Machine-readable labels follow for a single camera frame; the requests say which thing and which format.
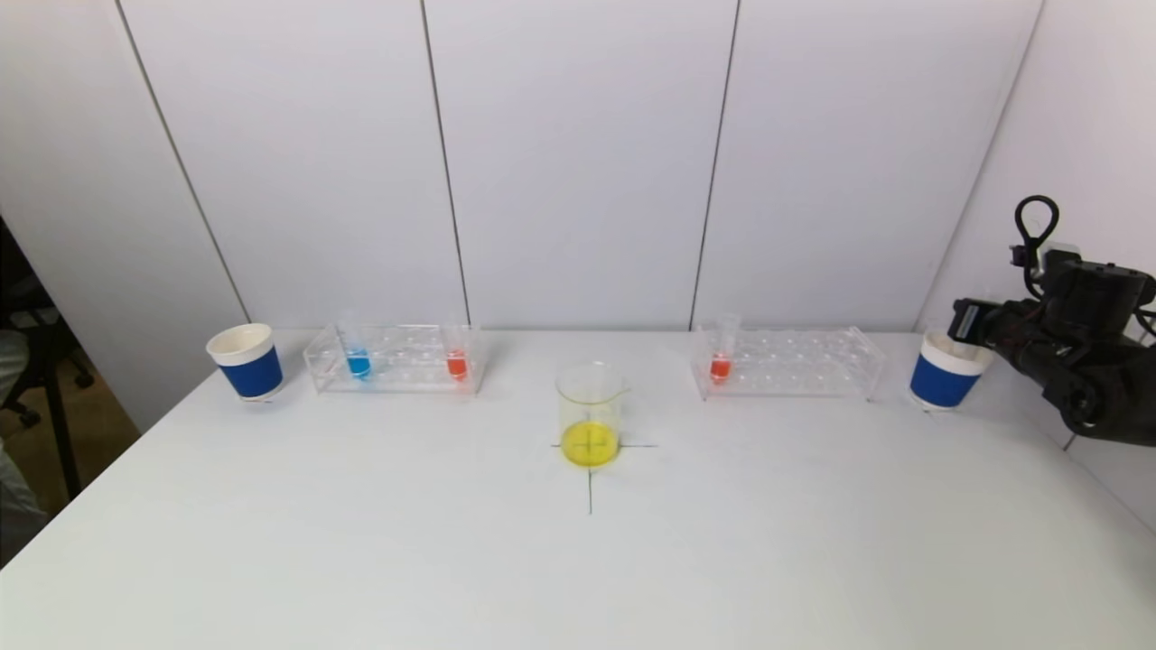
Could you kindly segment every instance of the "blue liquid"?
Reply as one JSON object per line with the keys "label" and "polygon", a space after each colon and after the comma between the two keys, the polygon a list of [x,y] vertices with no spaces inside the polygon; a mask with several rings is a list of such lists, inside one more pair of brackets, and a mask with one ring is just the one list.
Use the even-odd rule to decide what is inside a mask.
{"label": "blue liquid", "polygon": [[358,379],[369,379],[370,365],[369,353],[364,349],[346,352],[346,361],[349,363],[349,372]]}

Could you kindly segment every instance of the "beaker with yellow liquid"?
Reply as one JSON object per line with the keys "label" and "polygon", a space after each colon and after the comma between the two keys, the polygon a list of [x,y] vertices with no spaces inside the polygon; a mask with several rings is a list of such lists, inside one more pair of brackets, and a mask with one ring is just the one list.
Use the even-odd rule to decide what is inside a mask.
{"label": "beaker with yellow liquid", "polygon": [[562,453],[575,465],[598,467],[618,455],[625,378],[601,361],[558,372]]}

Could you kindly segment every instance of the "yellow liquid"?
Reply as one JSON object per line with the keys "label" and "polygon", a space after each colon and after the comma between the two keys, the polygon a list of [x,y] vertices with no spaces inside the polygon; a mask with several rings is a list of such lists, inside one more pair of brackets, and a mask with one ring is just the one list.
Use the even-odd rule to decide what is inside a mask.
{"label": "yellow liquid", "polygon": [[562,453],[580,467],[606,465],[618,455],[618,435],[601,422],[570,424],[562,434]]}

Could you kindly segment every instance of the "black cable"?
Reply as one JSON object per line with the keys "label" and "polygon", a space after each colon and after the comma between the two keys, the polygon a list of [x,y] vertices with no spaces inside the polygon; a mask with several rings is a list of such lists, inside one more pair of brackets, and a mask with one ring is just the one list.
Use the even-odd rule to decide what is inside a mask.
{"label": "black cable", "polygon": [[[1039,237],[1032,237],[1031,234],[1028,232],[1028,227],[1023,224],[1023,208],[1027,207],[1028,204],[1036,201],[1046,205],[1048,209],[1052,210],[1052,216],[1047,222],[1047,228],[1044,228],[1044,231],[1039,235]],[[1060,206],[1055,205],[1055,201],[1043,194],[1032,194],[1031,197],[1020,201],[1020,205],[1015,208],[1015,229],[1018,230],[1020,236],[1023,237],[1023,250],[1025,256],[1023,265],[1023,286],[1028,289],[1028,293],[1037,300],[1040,300],[1044,296],[1039,293],[1039,289],[1036,288],[1036,283],[1031,279],[1031,268],[1036,264],[1043,264],[1038,259],[1039,248],[1044,245],[1044,242],[1047,241],[1059,223]]]}

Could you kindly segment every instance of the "black chair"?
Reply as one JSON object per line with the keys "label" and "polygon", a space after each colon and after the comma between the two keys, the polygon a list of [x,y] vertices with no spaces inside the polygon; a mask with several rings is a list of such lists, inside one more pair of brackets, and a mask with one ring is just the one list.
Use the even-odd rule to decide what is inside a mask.
{"label": "black chair", "polygon": [[[60,384],[57,378],[57,365],[68,359],[76,368],[74,382],[81,389],[94,383],[92,374],[80,360],[80,344],[65,323],[59,310],[52,303],[49,293],[39,279],[31,272],[23,254],[15,245],[8,228],[0,222],[0,248],[3,253],[3,272],[0,275],[0,327],[16,330],[28,338],[29,361],[13,386],[2,407],[20,415],[20,422],[25,428],[40,421],[40,414],[20,402],[24,391],[43,387],[49,401],[49,415],[52,418],[52,431],[57,438],[57,451],[60,455],[60,467],[65,478],[65,487],[69,498],[80,494],[80,475],[76,471],[76,458],[73,453],[72,438],[68,435],[68,421],[65,416],[64,401],[60,397]],[[27,267],[27,274],[21,267]]]}

